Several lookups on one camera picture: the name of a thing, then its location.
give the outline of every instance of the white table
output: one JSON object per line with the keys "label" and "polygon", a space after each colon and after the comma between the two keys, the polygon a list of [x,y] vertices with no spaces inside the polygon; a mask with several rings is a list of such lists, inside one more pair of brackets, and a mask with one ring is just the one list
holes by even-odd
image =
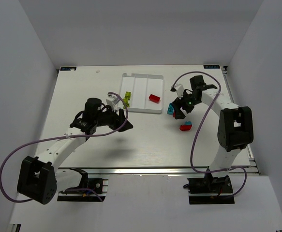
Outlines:
{"label": "white table", "polygon": [[[164,76],[163,113],[130,113],[129,121],[134,128],[106,137],[90,138],[62,164],[62,167],[188,167],[192,141],[196,129],[207,108],[199,104],[184,120],[175,120],[167,115],[169,103],[176,97],[170,92],[175,79],[189,71],[204,71],[215,76],[222,85],[222,93],[229,96],[220,69],[204,69],[203,65],[163,66],[99,66],[77,67],[76,71],[60,71],[41,138],[60,136],[65,133],[76,113],[84,109],[87,98],[100,98],[105,103],[107,92],[119,92],[123,73],[157,74]],[[179,83],[190,88],[189,79],[183,77]],[[204,76],[207,84],[214,84]],[[191,131],[182,132],[179,126],[191,121]],[[218,149],[218,117],[209,113],[195,148],[195,166],[208,166]],[[100,127],[96,133],[110,131]],[[37,152],[51,146],[53,142],[39,144]],[[233,165],[249,166],[248,151],[243,150]]]}

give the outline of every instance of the white wall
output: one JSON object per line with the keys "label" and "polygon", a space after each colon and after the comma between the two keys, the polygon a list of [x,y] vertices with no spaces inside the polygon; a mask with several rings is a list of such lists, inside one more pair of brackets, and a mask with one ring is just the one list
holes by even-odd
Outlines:
{"label": "white wall", "polygon": [[262,0],[20,0],[64,65],[227,65]]}
{"label": "white wall", "polygon": [[[56,81],[56,70],[18,0],[0,0],[0,164],[17,146],[39,137]],[[3,172],[7,192],[16,196],[21,160],[15,154]],[[0,192],[0,232],[13,203]]]}
{"label": "white wall", "polygon": [[236,101],[252,108],[252,151],[282,210],[282,0],[265,0],[229,70]]}

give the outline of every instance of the red block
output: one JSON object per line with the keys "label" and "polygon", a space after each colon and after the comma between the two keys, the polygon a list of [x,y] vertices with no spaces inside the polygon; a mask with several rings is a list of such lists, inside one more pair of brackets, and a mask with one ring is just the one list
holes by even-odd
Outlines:
{"label": "red block", "polygon": [[156,95],[153,95],[153,94],[150,94],[149,99],[150,99],[152,102],[155,102],[155,103],[158,103],[158,102],[160,101],[160,97],[158,97],[158,96],[156,96]]}
{"label": "red block", "polygon": [[193,127],[193,126],[192,126],[192,125],[181,125],[181,126],[179,127],[179,129],[180,129],[181,131],[190,131],[191,127]]}

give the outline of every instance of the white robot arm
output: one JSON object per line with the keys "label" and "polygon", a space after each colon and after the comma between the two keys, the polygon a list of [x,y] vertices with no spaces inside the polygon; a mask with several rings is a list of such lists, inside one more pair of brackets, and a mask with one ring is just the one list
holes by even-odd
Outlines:
{"label": "white robot arm", "polygon": [[[192,91],[189,93],[178,84],[171,91],[178,92],[178,97],[172,102],[175,110],[175,119],[184,119],[182,109],[190,113],[194,106],[204,103],[210,106],[219,93],[214,85],[207,85],[201,75],[190,79]],[[213,185],[223,185],[229,181],[228,170],[231,168],[237,155],[247,144],[253,141],[252,111],[249,107],[240,107],[232,103],[227,97],[219,94],[211,108],[219,117],[217,137],[219,148],[212,164],[205,175],[206,185],[213,189]]]}
{"label": "white robot arm", "polygon": [[88,139],[85,135],[92,135],[99,126],[109,126],[119,132],[133,128],[125,121],[123,109],[117,114],[119,100],[112,95],[108,96],[107,103],[101,108],[102,101],[97,98],[89,98],[85,104],[85,110],[79,112],[69,129],[65,139],[57,140],[50,148],[34,158],[27,156],[21,164],[17,191],[42,204],[47,204],[54,197],[56,191],[68,188],[86,188],[88,186],[88,174],[78,168],[58,170],[60,165],[79,146]]}

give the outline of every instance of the blue block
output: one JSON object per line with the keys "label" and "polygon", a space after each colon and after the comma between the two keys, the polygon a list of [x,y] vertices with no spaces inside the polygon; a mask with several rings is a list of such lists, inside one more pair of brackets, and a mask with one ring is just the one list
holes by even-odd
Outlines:
{"label": "blue block", "polygon": [[174,108],[173,108],[172,104],[169,104],[169,108],[168,108],[167,114],[168,115],[173,115],[173,112],[174,112]]}

